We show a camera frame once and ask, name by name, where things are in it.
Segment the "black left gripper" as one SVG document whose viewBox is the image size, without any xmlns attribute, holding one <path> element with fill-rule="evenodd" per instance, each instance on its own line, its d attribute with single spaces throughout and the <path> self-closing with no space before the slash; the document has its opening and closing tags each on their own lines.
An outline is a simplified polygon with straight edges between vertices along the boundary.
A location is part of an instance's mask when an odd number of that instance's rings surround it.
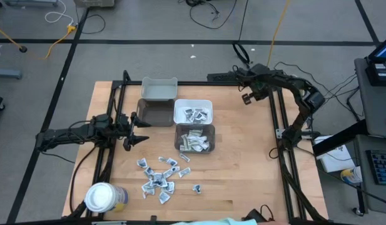
<svg viewBox="0 0 386 225">
<path fill-rule="evenodd" d="M 149 136 L 135 136 L 133 129 L 136 127 L 151 127 L 151 124 L 142 121 L 135 112 L 130 116 L 120 114 L 117 120 L 119 137 L 124 138 L 123 147 L 125 151 L 130 151 L 132 146 L 149 139 Z"/>
</svg>

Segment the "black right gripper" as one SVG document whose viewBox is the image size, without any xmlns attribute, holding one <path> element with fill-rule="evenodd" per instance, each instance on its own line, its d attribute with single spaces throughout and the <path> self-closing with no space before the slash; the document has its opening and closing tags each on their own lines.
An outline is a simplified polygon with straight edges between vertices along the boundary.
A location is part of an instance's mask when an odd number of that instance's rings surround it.
<svg viewBox="0 0 386 225">
<path fill-rule="evenodd" d="M 269 85 L 265 83 L 252 83 L 250 85 L 251 93 L 243 94 L 241 97 L 245 105 L 251 104 L 251 98 L 254 98 L 256 101 L 265 99 L 269 96 Z"/>
</svg>

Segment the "dark translucent plastic bin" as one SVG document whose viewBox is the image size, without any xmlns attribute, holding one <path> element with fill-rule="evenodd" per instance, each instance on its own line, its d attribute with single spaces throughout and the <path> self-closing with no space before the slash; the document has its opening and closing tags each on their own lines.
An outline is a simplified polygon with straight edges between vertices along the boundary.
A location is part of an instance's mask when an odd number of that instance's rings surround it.
<svg viewBox="0 0 386 225">
<path fill-rule="evenodd" d="M 173 99 L 167 101 L 147 101 L 140 99 L 137 103 L 138 117 L 153 127 L 172 127 L 174 113 Z"/>
<path fill-rule="evenodd" d="M 201 136 L 207 137 L 207 142 L 210 143 L 210 147 L 206 151 L 202 150 L 202 152 L 197 152 L 194 149 L 192 152 L 180 151 L 180 146 L 183 144 L 183 140 L 181 136 L 186 134 L 186 138 L 187 138 L 188 136 L 190 136 L 189 131 L 194 129 L 203 131 Z M 192 148 L 192 145 L 195 145 L 195 144 L 188 143 L 188 146 L 190 146 L 191 148 Z M 176 131 L 175 131 L 174 147 L 176 150 L 178 150 L 181 153 L 209 154 L 215 149 L 215 127 L 211 124 L 178 124 L 176 126 Z"/>
</svg>

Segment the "black perforated metal bar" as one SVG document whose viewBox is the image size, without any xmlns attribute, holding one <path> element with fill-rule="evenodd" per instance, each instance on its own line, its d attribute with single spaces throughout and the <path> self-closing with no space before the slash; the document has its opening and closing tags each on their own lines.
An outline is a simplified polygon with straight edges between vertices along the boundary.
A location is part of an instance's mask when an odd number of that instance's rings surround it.
<svg viewBox="0 0 386 225">
<path fill-rule="evenodd" d="M 214 82 L 226 82 L 226 83 L 236 83 L 249 85 L 251 83 L 265 83 L 271 85 L 282 85 L 288 82 L 289 78 L 280 75 L 271 73 L 270 71 L 253 71 L 253 70 L 237 70 L 237 71 L 228 71 L 226 73 L 214 73 L 207 75 L 208 81 Z"/>
</svg>

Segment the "light grey plastic bin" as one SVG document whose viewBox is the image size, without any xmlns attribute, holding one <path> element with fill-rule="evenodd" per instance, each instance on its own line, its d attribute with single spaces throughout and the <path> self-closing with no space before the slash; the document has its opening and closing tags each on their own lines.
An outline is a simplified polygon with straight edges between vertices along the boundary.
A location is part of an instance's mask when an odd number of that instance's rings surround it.
<svg viewBox="0 0 386 225">
<path fill-rule="evenodd" d="M 175 99 L 178 93 L 178 80 L 151 79 L 144 77 L 141 84 L 141 97 L 148 101 L 167 101 Z"/>
</svg>

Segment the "white plastic bin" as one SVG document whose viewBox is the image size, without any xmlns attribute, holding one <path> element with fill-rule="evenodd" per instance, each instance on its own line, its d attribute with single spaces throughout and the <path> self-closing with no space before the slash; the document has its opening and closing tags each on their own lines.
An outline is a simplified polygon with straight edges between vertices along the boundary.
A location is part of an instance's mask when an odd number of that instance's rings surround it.
<svg viewBox="0 0 386 225">
<path fill-rule="evenodd" d="M 187 116 L 184 113 L 185 109 L 191 108 L 195 118 L 198 114 L 195 112 L 195 108 L 202 108 L 208 111 L 208 117 L 206 122 L 194 123 L 187 120 Z M 211 124 L 213 120 L 213 105 L 212 102 L 205 99 L 178 99 L 175 101 L 173 120 L 177 124 Z"/>
</svg>

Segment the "white-lidded round canister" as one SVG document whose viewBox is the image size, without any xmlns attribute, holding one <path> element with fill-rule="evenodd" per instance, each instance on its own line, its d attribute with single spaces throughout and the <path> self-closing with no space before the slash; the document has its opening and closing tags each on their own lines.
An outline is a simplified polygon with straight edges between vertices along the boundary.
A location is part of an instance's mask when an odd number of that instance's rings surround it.
<svg viewBox="0 0 386 225">
<path fill-rule="evenodd" d="M 94 213 L 119 212 L 128 204 L 128 192 L 106 182 L 92 185 L 84 198 L 86 207 Z"/>
</svg>

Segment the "black diagonal beam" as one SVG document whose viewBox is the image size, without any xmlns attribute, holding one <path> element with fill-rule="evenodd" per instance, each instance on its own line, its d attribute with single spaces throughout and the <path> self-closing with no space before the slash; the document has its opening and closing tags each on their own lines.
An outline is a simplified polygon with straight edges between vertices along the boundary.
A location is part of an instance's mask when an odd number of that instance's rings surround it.
<svg viewBox="0 0 386 225">
<path fill-rule="evenodd" d="M 329 151 L 352 141 L 356 135 L 368 135 L 366 120 L 363 119 L 352 126 L 330 136 L 315 144 L 312 149 L 315 156 L 328 153 Z"/>
</svg>

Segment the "grey desk with laptop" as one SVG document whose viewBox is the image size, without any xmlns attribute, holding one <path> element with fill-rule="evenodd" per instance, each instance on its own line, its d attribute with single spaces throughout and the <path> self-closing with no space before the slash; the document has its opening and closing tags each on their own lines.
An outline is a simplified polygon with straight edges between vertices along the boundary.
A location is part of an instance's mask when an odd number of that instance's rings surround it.
<svg viewBox="0 0 386 225">
<path fill-rule="evenodd" d="M 369 135 L 386 138 L 386 86 L 371 85 L 365 72 L 365 59 L 356 58 L 354 65 L 367 131 Z"/>
</svg>

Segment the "grey box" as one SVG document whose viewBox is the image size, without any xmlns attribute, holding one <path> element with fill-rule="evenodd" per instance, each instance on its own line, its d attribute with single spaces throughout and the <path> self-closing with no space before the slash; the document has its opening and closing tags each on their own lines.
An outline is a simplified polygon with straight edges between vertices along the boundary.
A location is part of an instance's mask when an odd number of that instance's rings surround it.
<svg viewBox="0 0 386 225">
<path fill-rule="evenodd" d="M 73 0 L 75 5 L 79 8 L 110 8 L 115 5 L 115 0 Z"/>
</svg>

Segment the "black laptop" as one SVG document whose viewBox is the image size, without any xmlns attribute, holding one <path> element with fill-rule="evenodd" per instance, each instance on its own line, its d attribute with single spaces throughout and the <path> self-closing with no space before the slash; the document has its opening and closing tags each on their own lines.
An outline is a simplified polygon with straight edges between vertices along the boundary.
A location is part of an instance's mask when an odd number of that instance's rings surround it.
<svg viewBox="0 0 386 225">
<path fill-rule="evenodd" d="M 372 86 L 386 86 L 386 40 L 367 57 L 365 69 Z"/>
</svg>

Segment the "grey metal bar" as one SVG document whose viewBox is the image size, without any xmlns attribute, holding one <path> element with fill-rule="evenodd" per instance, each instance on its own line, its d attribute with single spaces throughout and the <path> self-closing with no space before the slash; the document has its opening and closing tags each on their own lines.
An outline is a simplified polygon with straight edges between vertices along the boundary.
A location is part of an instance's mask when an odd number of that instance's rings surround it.
<svg viewBox="0 0 386 225">
<path fill-rule="evenodd" d="M 0 78 L 13 78 L 22 79 L 23 75 L 21 71 L 12 69 L 0 69 Z"/>
</svg>

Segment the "black keyboard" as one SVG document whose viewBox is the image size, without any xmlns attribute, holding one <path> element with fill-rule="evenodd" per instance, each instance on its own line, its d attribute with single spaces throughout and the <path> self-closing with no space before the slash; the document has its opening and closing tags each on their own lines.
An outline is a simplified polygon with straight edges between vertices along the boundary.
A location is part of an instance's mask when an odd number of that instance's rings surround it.
<svg viewBox="0 0 386 225">
<path fill-rule="evenodd" d="M 377 185 L 386 186 L 386 150 L 366 150 L 373 180 Z"/>
</svg>

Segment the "grey desk with keyboard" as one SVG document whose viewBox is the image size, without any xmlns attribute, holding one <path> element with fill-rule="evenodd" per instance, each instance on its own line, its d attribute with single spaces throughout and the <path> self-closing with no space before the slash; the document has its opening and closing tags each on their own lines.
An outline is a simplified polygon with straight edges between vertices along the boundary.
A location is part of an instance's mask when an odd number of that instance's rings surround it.
<svg viewBox="0 0 386 225">
<path fill-rule="evenodd" d="M 386 186 L 377 185 L 372 177 L 366 150 L 386 150 L 386 139 L 358 135 L 354 140 L 355 157 L 361 167 L 365 209 L 386 214 Z"/>
</svg>

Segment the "grey platform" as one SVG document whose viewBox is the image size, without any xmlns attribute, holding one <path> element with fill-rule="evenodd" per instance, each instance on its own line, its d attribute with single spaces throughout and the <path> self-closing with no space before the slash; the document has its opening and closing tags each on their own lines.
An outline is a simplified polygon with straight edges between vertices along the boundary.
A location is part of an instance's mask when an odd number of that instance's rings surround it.
<svg viewBox="0 0 386 225">
<path fill-rule="evenodd" d="M 59 0 L 1 0 L 7 6 L 58 6 Z"/>
</svg>

